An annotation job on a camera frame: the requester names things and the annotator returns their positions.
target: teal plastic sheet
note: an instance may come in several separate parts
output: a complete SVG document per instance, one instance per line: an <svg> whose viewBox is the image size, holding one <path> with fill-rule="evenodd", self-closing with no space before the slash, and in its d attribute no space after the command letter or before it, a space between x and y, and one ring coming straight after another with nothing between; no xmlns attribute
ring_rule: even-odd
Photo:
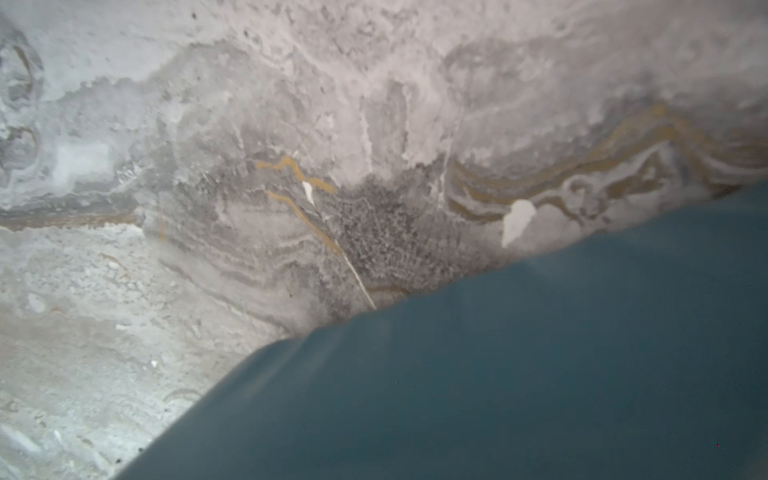
<svg viewBox="0 0 768 480"><path fill-rule="evenodd" d="M118 478L768 478L767 287L761 184L265 347Z"/></svg>

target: rust-colored streak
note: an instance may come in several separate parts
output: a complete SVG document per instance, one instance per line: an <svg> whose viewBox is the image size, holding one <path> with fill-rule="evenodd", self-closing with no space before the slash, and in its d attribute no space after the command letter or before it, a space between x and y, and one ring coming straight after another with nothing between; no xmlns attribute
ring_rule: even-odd
<svg viewBox="0 0 768 480"><path fill-rule="evenodd" d="M129 224L135 225L137 222L134 212L110 215L72 215L72 216L30 216L16 218L0 218L0 227L18 232L25 228L46 228L46 227L103 227L104 225Z"/></svg>
<svg viewBox="0 0 768 480"><path fill-rule="evenodd" d="M689 163L689 166L699 174L699 177L704 182L715 188L720 185L711 181L706 166L699 156L696 155L695 150L702 150L724 163L733 163L729 161L728 156L720 152L717 142L709 138L703 131L693 127L685 118L677 114L671 114L664 103L657 103L646 111L622 121L607 138L590 149L582 158L565 161L545 168L531 176L517 179L484 178L459 162L454 162L452 164L452 181L458 187L467 190L467 193L477 201L490 204L510 204L518 197L499 197L484 194L470 187L462 177L473 183L496 190L536 186L537 188L534 191L528 192L528 196L532 197L547 190L549 185L557 180L562 181L566 176L609 170L629 157L664 141L673 141ZM754 140L750 143L752 145L760 144ZM622 144L629 144L629 146L622 148Z"/></svg>
<svg viewBox="0 0 768 480"><path fill-rule="evenodd" d="M545 168L525 178L504 179L504 178L484 178L475 174L459 162L454 162L452 167L464 177L469 178L486 187L495 189L508 189L514 187L526 187L532 184L544 183L554 177L568 173L570 170L583 165L599 161L616 153L620 143L626 143L626 136L633 131L647 130L654 122L665 118L667 107L664 104L655 104L631 118L622 121L603 141L593 147L586 155L581 158L561 162L551 167Z"/></svg>
<svg viewBox="0 0 768 480"><path fill-rule="evenodd" d="M312 223L310 221L310 219L306 217L304 212L302 212L301 209L293 202L293 200L291 200L290 198L288 198L288 197L286 197L284 195L279 195L279 194L276 194L274 192L270 192L268 190L266 191L266 194L269 195L270 198L273 198L275 200L279 200L281 202L284 202L284 203L288 204L288 206L291 207L291 209L296 214L296 216L299 218L299 220L301 220L304 223L306 223L312 229L312 231L315 232L315 235L317 235L318 238L320 238L320 240L326 245L326 247L329 248L329 250L334 252L336 255L341 255L342 254L342 251L341 251L341 248L339 247L339 245L337 245L336 242L333 241L333 239L331 237L326 235L325 232L323 232L314 223Z"/></svg>
<svg viewBox="0 0 768 480"><path fill-rule="evenodd" d="M283 156L282 158L280 158L280 162L277 164L268 164L267 162L262 162L262 161L256 162L256 168L271 168L273 170L282 170L285 167L289 167L291 169L291 171L293 172L293 176L296 177L296 179L299 182L307 182L313 187L317 187L320 190L324 190L329 194L336 193L336 188L333 185L327 184L326 182L320 180L319 178L315 178L315 177L307 178L299 168L299 165L296 163L296 161L291 157Z"/></svg>
<svg viewBox="0 0 768 480"><path fill-rule="evenodd" d="M695 151L688 145L685 139L682 138L677 128L673 124L662 124L648 131L639 141L636 141L628 147L620 150L613 157L608 157L601 161L579 161L575 164L576 166L570 170L563 170L558 171L557 173L553 173L553 177L549 177L544 181L536 184L535 187L526 192L525 196L533 197L535 195L541 194L550 188L556 187L557 184L562 183L567 177L608 171L624 163L629 158L632 158L633 156L640 154L649 148L652 148L665 141L672 142L673 146L678 149L691 170L693 170L705 184L714 188L715 190L721 187L720 184L711 180L711 176L707 170L706 165L695 153ZM527 181L530 178L531 177L528 179L516 180L516 182L518 185L522 185L523 181ZM473 200L482 202L484 204L511 205L515 200L520 198L519 195L503 196L481 192L475 188L472 188L463 179L456 176L453 177L453 182L455 185L462 188Z"/></svg>

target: white paint chip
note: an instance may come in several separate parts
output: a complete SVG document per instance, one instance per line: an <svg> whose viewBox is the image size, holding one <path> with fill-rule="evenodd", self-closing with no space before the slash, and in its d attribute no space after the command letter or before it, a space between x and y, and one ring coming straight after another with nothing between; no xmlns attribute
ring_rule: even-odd
<svg viewBox="0 0 768 480"><path fill-rule="evenodd" d="M536 206L530 200L515 200L509 213L504 215L502 247L506 248L517 240L536 215Z"/></svg>
<svg viewBox="0 0 768 480"><path fill-rule="evenodd" d="M301 182L301 184L304 186L304 193L306 194L306 199L310 201L312 206L315 206L315 200L312 198L312 185L310 185L309 182Z"/></svg>

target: rough concrete texture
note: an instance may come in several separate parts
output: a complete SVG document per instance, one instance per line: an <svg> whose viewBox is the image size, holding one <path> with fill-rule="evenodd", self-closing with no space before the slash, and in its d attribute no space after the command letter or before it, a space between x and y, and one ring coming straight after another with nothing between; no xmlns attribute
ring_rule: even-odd
<svg viewBox="0 0 768 480"><path fill-rule="evenodd" d="M0 13L0 478L107 478L265 343L768 174L760 0Z"/></svg>

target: white efflorescence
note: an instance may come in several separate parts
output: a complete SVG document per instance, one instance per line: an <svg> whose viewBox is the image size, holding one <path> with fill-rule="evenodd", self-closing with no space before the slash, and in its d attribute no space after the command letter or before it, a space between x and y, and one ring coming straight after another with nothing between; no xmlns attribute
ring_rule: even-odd
<svg viewBox="0 0 768 480"><path fill-rule="evenodd" d="M114 165L109 146L102 143L63 144L56 152L51 180L55 191L69 192L79 181L109 181Z"/></svg>
<svg viewBox="0 0 768 480"><path fill-rule="evenodd" d="M502 247L506 248L518 239L535 215L536 206L530 200L516 200L509 209L509 213L504 215Z"/></svg>

